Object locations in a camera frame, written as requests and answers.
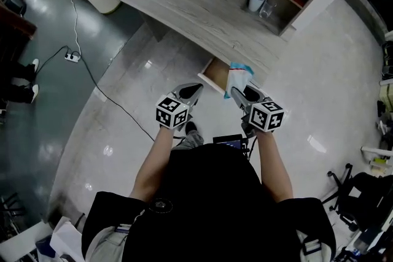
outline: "black t-shirt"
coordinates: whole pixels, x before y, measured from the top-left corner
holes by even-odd
[[[335,251],[318,199],[276,204],[243,154],[224,144],[172,151],[150,204],[97,193],[82,235],[83,254],[98,232],[119,224],[133,224],[123,261],[211,256],[299,261],[302,246],[296,230],[321,234]]]

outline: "dark green floor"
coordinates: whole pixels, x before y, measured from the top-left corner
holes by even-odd
[[[75,43],[71,0],[26,0],[25,18],[37,26],[19,62],[41,64],[60,47]],[[74,0],[82,54],[98,81],[111,60],[142,25],[134,8],[121,5],[101,15],[86,0]],[[82,62],[59,53],[39,73],[40,92],[32,105],[10,103],[0,129],[0,193],[18,192],[28,210],[28,225],[45,214],[56,170],[74,124],[94,85]]]

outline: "clear glass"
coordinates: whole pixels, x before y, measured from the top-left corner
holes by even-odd
[[[259,16],[261,18],[268,18],[276,6],[277,3],[275,0],[265,0],[265,2],[262,5],[262,8],[260,9]]]

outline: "plastic bag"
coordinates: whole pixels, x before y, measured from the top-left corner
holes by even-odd
[[[253,75],[254,71],[249,66],[242,63],[231,63],[224,98],[227,99],[232,97],[232,87],[238,88],[243,92]]]

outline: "glossy tile floor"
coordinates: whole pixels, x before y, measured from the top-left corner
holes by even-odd
[[[59,48],[75,43],[75,12],[71,0],[26,0],[25,18],[37,26],[34,38],[19,59],[41,64]],[[112,59],[142,25],[139,12],[121,6],[113,14],[100,14],[88,1],[74,0],[78,11],[77,31],[82,53],[99,80]],[[7,121],[0,129],[0,193],[19,193],[27,208],[27,224],[45,216],[57,167],[94,84],[82,62],[54,57],[36,78],[40,92],[35,102],[9,103]]]
[[[158,97],[177,84],[201,82],[197,74],[209,59],[172,31],[156,43],[144,25],[99,84],[154,137]],[[343,0],[289,42],[262,90],[288,111],[274,135],[296,197],[325,197],[335,188],[327,171],[341,175],[346,163],[354,165],[354,173],[367,169],[360,147],[378,143],[381,63],[378,44]],[[241,111],[207,84],[193,114],[205,142],[241,132]],[[151,145],[121,109],[93,93],[64,152],[52,201],[61,196],[66,209],[87,214],[97,191],[128,195]],[[259,172],[257,152],[251,163]],[[329,216],[338,245],[345,244],[351,234],[335,214]]]

